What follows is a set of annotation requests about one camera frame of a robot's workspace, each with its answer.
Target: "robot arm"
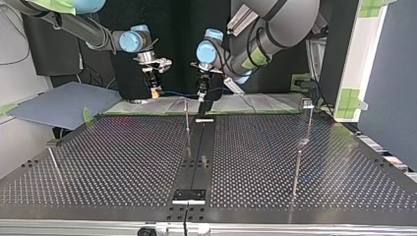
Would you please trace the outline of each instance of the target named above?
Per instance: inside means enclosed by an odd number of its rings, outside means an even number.
[[[255,38],[248,40],[248,45],[237,55],[231,55],[221,47],[223,40],[221,31],[208,29],[205,39],[197,49],[201,75],[199,84],[204,84],[208,80],[212,68],[221,71],[236,83],[244,84],[252,72],[266,66],[274,54],[295,46],[305,38],[313,27],[320,7],[320,0],[243,0],[242,2],[251,13],[258,15],[258,19],[262,18],[267,22],[265,28],[256,30]],[[202,86],[200,93],[207,92],[203,90],[207,87],[208,85]]]
[[[56,30],[65,30],[78,37],[85,41],[91,49],[110,50],[114,54],[117,51],[137,53],[138,57],[135,60],[142,66],[152,98],[159,97],[161,91],[159,74],[169,70],[172,62],[165,58],[156,58],[153,51],[156,41],[152,41],[149,28],[146,25],[134,26],[128,31],[110,31],[93,20],[49,11],[26,0],[5,0],[5,2],[23,14],[46,20]],[[90,0],[84,0],[84,2],[90,4]]]

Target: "white wall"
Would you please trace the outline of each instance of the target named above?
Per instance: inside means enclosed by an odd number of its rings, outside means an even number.
[[[9,10],[5,12],[22,28],[17,17]],[[0,64],[25,57],[27,50],[26,40],[0,12]],[[22,102],[45,91],[48,91],[48,83],[44,77],[36,75],[31,57],[19,64],[0,65],[0,106]],[[51,139],[51,127],[0,117],[0,178],[39,154]]]
[[[356,19],[335,110],[338,109],[343,89],[359,89],[359,99],[364,100],[387,8],[388,6],[384,6],[377,18]],[[353,119],[336,118],[335,120],[338,122],[358,122],[360,114],[361,110],[357,109]]]

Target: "end effector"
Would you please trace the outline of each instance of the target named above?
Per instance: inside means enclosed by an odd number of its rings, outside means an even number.
[[[140,25],[132,27],[129,31],[115,31],[112,36],[116,40],[117,50],[138,54],[134,60],[142,66],[151,97],[159,98],[162,91],[159,75],[171,68],[172,61],[156,57],[153,46],[157,39],[152,41],[148,26]]]

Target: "cable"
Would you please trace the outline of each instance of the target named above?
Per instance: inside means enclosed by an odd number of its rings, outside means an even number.
[[[312,41],[311,40],[309,40],[309,45],[310,45],[310,53],[309,53],[310,54],[310,64],[311,64],[312,70],[313,70],[313,80],[316,82],[317,87],[319,88],[319,93],[322,96],[323,101],[325,102],[326,106],[328,107],[328,111],[330,111],[331,116],[334,117],[334,113],[330,109],[330,106],[328,105],[328,101],[326,100],[325,95],[322,92],[322,88],[320,87],[320,83],[316,78],[316,69],[315,69],[315,66],[314,66],[314,63],[313,63],[313,50],[312,50],[313,46],[312,46]]]
[[[19,60],[16,60],[16,61],[12,61],[12,62],[0,63],[0,66],[15,65],[15,64],[21,63],[21,62],[23,62],[23,61],[25,61],[26,59],[29,58],[29,56],[30,56],[29,42],[28,42],[28,39],[25,36],[25,34],[15,25],[15,23],[9,18],[9,16],[7,16],[6,12],[1,7],[6,7],[7,9],[11,10],[21,22],[22,22],[22,19],[20,18],[19,14],[13,8],[11,8],[9,5],[6,4],[6,5],[0,6],[0,12],[2,13],[2,16],[25,39],[25,41],[27,43],[27,46],[28,46],[28,51],[27,51],[26,55],[22,59],[19,59]]]
[[[111,80],[110,83],[108,83],[108,85],[105,87],[106,89],[110,88],[111,84],[113,84],[113,82],[116,81],[116,78],[113,78],[113,80]]]
[[[113,55],[116,55],[116,53],[117,53],[116,41],[114,40],[111,31],[108,28],[106,28],[106,27],[102,26],[101,24],[99,24],[98,22],[96,22],[95,20],[93,20],[92,18],[89,18],[89,20],[92,21],[93,23],[95,23],[95,25],[101,29],[101,32],[104,35],[103,41],[101,42],[101,45],[95,46],[95,47],[97,49],[99,49],[103,46],[106,46],[106,45],[110,44],[111,52],[113,52]]]
[[[180,95],[180,96],[185,96],[185,97],[191,97],[191,96],[198,96],[197,94],[183,94],[181,92],[177,92],[177,91],[163,91],[162,94],[174,94],[174,95]]]
[[[80,76],[77,74],[77,79],[79,80],[79,83],[82,84],[83,82],[81,82]]]
[[[257,109],[255,108],[255,106],[254,105],[252,105],[252,104],[249,104],[249,102],[245,99],[245,97],[243,97],[243,95],[239,95],[240,96],[240,98],[242,98],[242,100],[248,105],[248,106],[250,106],[253,110],[254,110],[254,112],[255,112],[255,114],[257,114]]]
[[[86,67],[86,69],[89,71],[89,74],[91,75],[91,71],[93,71],[97,76],[98,76],[98,78],[100,79],[100,83],[95,79],[95,77],[92,77],[92,79],[99,85],[99,86],[101,86],[101,87],[104,87],[104,79],[103,79],[103,77],[95,70],[95,69],[93,69],[91,66],[89,66],[88,64],[86,64],[86,63],[83,63],[84,65],[85,65],[85,67]]]

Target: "black panel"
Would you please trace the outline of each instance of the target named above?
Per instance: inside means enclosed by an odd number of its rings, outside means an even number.
[[[417,170],[417,1],[389,5],[359,128]]]
[[[76,37],[53,29],[44,20],[23,15],[36,73],[39,76],[76,75],[80,69],[80,49]]]
[[[329,104],[335,104],[346,62],[359,0],[334,0],[320,86]]]
[[[196,73],[190,62],[197,61],[196,50],[207,28],[225,31],[230,17],[229,0],[137,0],[107,1],[99,12],[101,22],[112,30],[128,30],[147,24],[153,38],[159,38],[155,51],[173,61],[162,76],[165,90],[196,93]],[[141,67],[134,54],[112,57],[121,95],[128,99],[149,98]]]

